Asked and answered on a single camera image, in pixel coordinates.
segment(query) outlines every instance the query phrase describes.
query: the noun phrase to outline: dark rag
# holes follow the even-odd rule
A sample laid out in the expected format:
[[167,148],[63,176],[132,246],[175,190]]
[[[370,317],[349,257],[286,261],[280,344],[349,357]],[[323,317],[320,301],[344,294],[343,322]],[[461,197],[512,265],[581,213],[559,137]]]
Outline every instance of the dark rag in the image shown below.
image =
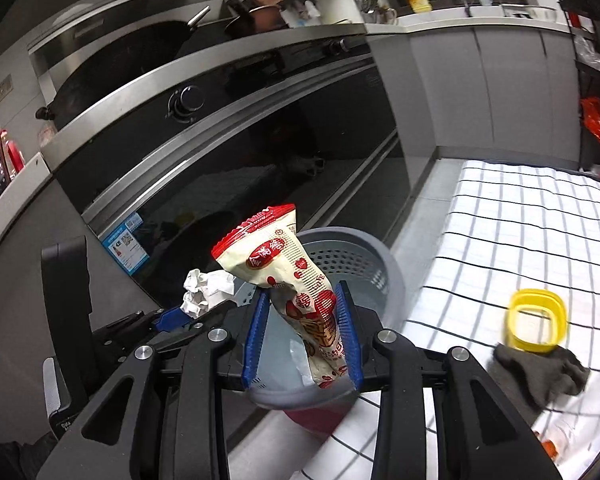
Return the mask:
[[557,396],[584,390],[589,377],[589,369],[561,346],[534,354],[497,345],[487,371],[529,426]]

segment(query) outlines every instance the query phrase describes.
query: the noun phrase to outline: sticker label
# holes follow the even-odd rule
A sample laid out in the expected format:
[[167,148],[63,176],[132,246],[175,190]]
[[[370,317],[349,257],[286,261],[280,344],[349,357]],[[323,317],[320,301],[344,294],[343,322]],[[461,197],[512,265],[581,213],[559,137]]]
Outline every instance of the sticker label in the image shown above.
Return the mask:
[[149,259],[149,255],[142,248],[140,242],[131,234],[131,231],[141,223],[140,215],[134,213],[116,227],[102,242],[107,251],[112,254],[129,275],[136,272]]
[[125,220],[125,226],[129,231],[133,232],[142,225],[142,219],[138,213],[129,215],[129,218]]

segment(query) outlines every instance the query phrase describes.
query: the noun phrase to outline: oven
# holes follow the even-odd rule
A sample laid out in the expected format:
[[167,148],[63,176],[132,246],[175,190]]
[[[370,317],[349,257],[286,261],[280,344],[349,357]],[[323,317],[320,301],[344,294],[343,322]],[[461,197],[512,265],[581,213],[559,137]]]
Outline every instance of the oven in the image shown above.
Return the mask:
[[340,225],[383,240],[410,192],[363,34],[299,41],[186,78],[98,132],[55,175],[163,308],[182,302],[189,270],[219,269],[211,247],[268,205],[294,203],[299,230]]

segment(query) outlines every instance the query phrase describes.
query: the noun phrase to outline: oven door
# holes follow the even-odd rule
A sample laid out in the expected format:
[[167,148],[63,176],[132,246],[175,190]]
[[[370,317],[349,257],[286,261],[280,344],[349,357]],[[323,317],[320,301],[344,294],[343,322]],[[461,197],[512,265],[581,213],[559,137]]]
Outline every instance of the oven door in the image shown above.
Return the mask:
[[91,226],[163,308],[212,246],[269,205],[296,205],[298,229],[341,225],[385,239],[409,183],[395,120],[370,55],[255,91],[147,156],[116,183]]

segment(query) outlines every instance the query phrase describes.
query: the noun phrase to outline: red and white plastic bag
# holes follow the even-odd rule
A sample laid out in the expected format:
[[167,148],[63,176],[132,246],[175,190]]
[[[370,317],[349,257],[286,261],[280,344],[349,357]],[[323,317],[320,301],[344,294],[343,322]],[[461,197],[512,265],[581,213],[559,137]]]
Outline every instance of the red and white plastic bag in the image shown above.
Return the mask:
[[293,204],[270,206],[245,220],[211,254],[227,272],[272,289],[271,303],[302,338],[318,386],[346,373],[336,296],[296,237]]

